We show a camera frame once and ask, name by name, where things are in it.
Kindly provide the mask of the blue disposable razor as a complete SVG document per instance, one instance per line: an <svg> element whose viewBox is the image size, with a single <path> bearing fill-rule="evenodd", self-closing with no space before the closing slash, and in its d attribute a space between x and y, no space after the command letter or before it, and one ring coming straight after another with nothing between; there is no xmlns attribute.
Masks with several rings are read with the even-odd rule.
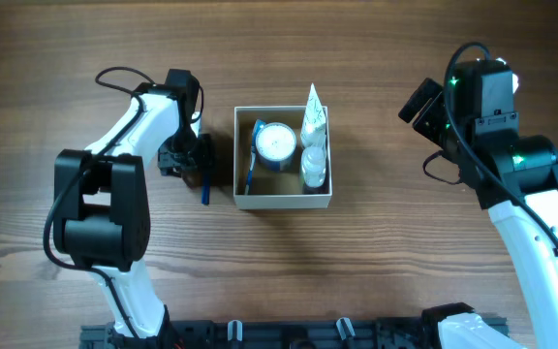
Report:
<svg viewBox="0 0 558 349"><path fill-rule="evenodd" d="M211 174L206 173L202 179L201 203L205 206L210 202Z"/></svg>

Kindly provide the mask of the blue white toothbrush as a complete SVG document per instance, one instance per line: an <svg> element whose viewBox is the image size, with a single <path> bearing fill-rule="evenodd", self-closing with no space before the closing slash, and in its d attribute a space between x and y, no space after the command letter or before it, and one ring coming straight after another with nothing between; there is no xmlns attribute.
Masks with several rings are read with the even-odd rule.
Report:
<svg viewBox="0 0 558 349"><path fill-rule="evenodd" d="M258 134L261 132L262 128L265 126L265 122L257 119L255 124L254 124L254 128L252 131L252 140L251 140L251 152L250 152L250 165L248 168L248 173L247 173L247 177L246 177L246 181L245 181L245 187L244 187L244 194L248 195L250 192L250 187L252 184L252 179L253 179L253 173L254 173L254 169L255 169L255 165L256 165L256 158L257 158L257 146L256 146L256 141L257 141L257 136Z"/></svg>

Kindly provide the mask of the cotton swab tub blue label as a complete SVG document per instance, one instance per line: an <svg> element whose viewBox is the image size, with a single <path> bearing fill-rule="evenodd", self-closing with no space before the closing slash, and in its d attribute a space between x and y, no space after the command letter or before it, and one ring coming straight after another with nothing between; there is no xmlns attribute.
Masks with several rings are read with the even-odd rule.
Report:
<svg viewBox="0 0 558 349"><path fill-rule="evenodd" d="M269 170L283 172L291 165L297 145L292 128L279 122L265 124L255 141L260 162Z"/></svg>

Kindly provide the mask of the white cream tube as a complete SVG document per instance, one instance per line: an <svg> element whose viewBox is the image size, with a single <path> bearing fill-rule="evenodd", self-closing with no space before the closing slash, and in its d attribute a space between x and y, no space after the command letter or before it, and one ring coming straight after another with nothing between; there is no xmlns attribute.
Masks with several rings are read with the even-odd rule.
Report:
<svg viewBox="0 0 558 349"><path fill-rule="evenodd" d="M323 146L326 141L326 112L314 84L310 86L300 138L304 147Z"/></svg>

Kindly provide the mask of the clear spray bottle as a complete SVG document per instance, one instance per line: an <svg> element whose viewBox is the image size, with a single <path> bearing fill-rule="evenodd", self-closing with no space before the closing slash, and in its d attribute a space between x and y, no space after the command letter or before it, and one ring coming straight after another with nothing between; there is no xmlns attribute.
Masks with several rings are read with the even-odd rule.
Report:
<svg viewBox="0 0 558 349"><path fill-rule="evenodd" d="M321 194L326 185L326 150L321 146L306 147L301 154L300 182L302 192Z"/></svg>

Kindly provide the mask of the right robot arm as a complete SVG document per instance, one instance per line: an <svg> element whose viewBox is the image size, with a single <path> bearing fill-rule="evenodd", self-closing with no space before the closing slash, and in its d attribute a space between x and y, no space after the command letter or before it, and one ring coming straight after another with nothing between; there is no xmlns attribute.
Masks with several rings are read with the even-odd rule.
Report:
<svg viewBox="0 0 558 349"><path fill-rule="evenodd" d="M541 348L558 348L558 149L522 137L518 77L502 59L426 78L398 116L439 147L473 189L505 244Z"/></svg>

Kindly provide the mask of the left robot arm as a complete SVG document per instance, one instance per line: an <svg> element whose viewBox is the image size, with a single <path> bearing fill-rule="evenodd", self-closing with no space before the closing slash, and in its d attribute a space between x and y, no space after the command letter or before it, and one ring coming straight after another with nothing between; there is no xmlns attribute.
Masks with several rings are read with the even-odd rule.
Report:
<svg viewBox="0 0 558 349"><path fill-rule="evenodd" d="M56 157L43 249L55 265L87 272L102 287L115 347L180 348L143 260L151 231L145 171L155 161L162 175L198 174L209 202L216 155L200 130L203 89L190 71L171 69L162 83L145 78L124 92L130 107L104 136Z"/></svg>

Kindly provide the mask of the white cardboard box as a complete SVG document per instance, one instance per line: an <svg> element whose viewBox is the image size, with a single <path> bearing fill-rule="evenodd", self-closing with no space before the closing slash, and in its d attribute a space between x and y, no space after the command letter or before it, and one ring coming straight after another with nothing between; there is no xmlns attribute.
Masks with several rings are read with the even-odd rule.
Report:
<svg viewBox="0 0 558 349"><path fill-rule="evenodd" d="M297 134L302 126L304 106L249 106L236 107L233 112L233 198L239 209L309 209L326 208L333 195L331 145L326 146L326 176L322 191L305 194L300 180L302 147L296 147L291 165L283 172L269 170L256 162L250 185L245 184L251 160L252 133L255 122L280 122Z"/></svg>

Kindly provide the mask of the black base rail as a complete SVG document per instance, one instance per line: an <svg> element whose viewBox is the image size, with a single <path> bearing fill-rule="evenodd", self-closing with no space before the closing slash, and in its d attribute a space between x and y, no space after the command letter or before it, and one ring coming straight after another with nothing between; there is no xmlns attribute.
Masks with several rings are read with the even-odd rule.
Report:
<svg viewBox="0 0 558 349"><path fill-rule="evenodd" d="M230 348L228 325L203 321L173 321L186 348ZM390 317L352 322L355 348L429 348L418 317ZM83 326L79 349L112 348L112 324ZM307 339L317 348L342 348L344 345L334 321L321 322L248 322L243 325L243 348L288 348L295 340Z"/></svg>

